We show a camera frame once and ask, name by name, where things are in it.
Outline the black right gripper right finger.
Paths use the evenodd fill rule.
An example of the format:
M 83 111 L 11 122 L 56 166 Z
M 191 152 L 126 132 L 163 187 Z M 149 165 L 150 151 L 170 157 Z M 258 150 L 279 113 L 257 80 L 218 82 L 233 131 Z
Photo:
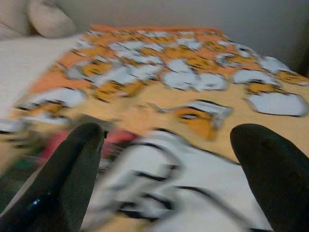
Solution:
M 258 124 L 235 126 L 230 142 L 274 232 L 309 232 L 309 158 Z

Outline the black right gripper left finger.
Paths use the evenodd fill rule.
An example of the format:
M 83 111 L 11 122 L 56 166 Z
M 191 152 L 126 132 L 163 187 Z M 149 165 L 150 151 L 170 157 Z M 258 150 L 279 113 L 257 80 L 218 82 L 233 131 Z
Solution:
M 0 215 L 0 232 L 79 232 L 104 138 L 97 123 L 77 126 Z

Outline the dark red green book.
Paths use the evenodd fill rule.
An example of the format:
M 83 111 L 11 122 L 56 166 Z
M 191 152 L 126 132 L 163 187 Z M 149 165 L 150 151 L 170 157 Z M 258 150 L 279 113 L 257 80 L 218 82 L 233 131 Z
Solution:
M 0 197 L 9 200 L 26 180 L 41 168 L 74 128 L 83 123 L 97 123 L 105 131 L 100 172 L 138 135 L 120 129 L 113 122 L 81 114 L 70 121 L 45 123 L 25 119 L 0 119 Z

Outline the yellow cartoon egg blanket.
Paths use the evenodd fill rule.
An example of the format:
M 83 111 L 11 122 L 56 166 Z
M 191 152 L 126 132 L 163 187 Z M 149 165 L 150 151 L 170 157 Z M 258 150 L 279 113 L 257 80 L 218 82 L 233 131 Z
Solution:
M 231 130 L 262 125 L 309 158 L 309 78 L 215 29 L 94 25 L 0 119 L 81 114 L 138 138 L 98 167 L 79 232 L 274 232 Z

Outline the white quilted mattress pad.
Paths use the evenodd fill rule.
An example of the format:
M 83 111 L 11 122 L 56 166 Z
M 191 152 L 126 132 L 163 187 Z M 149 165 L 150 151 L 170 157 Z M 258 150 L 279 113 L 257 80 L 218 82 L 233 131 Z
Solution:
M 0 118 L 9 114 L 32 82 L 73 48 L 80 36 L 56 39 L 31 36 L 0 41 Z

